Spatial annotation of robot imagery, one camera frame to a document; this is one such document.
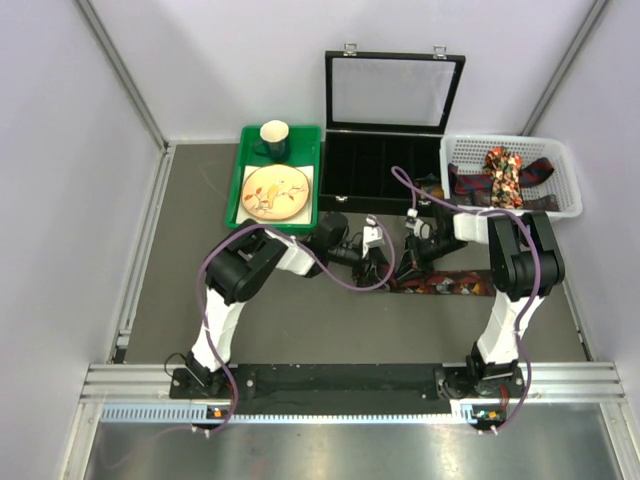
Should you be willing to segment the brown tie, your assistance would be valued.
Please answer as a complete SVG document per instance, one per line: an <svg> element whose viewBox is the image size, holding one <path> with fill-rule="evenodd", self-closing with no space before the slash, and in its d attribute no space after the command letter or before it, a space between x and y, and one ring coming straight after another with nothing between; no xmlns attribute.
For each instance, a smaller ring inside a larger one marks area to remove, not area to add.
<svg viewBox="0 0 640 480"><path fill-rule="evenodd" d="M427 195L438 198L439 200L445 199L441 180L433 173L414 179L413 184L422 191L422 194L418 196L418 203L421 205L427 205L430 203Z"/></svg>

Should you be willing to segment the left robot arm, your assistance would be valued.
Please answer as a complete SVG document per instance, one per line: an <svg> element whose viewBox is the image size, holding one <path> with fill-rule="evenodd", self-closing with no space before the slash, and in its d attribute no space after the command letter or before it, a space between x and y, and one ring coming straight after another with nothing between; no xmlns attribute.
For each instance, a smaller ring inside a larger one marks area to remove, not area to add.
<svg viewBox="0 0 640 480"><path fill-rule="evenodd" d="M205 396L216 396L226 387L231 343L245 304L276 270L312 278L328 274L337 263L353 269L370 266L381 246L391 237L379 220L369 215L361 241L344 243L349 223L338 212L326 215L309 235L298 238L271 224L244 221L214 247L197 276L201 328L185 367L192 384Z"/></svg>

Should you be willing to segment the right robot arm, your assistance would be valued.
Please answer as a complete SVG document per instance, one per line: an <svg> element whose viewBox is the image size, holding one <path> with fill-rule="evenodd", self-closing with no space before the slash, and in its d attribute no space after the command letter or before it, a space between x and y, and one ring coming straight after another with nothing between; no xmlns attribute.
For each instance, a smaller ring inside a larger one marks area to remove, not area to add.
<svg viewBox="0 0 640 480"><path fill-rule="evenodd" d="M434 375L444 398L506 395L523 380L520 342L534 311L565 276L551 222L544 212L511 217L454 213L439 207L436 224L407 213L404 253L394 273L395 292L491 296L485 330L462 367L441 366ZM471 242L489 249L487 270L437 271L434 262Z"/></svg>

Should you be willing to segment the dark red patterned tie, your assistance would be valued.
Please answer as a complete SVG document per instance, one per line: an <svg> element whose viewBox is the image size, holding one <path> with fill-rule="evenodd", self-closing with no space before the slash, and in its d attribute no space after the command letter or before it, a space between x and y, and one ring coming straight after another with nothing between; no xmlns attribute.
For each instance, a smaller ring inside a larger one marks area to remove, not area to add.
<svg viewBox="0 0 640 480"><path fill-rule="evenodd" d="M391 293L424 294L424 295L462 295L493 297L496 288L491 271L475 270L442 270L434 262L434 270L423 270L421 278L397 285L395 271L387 281L386 289Z"/></svg>

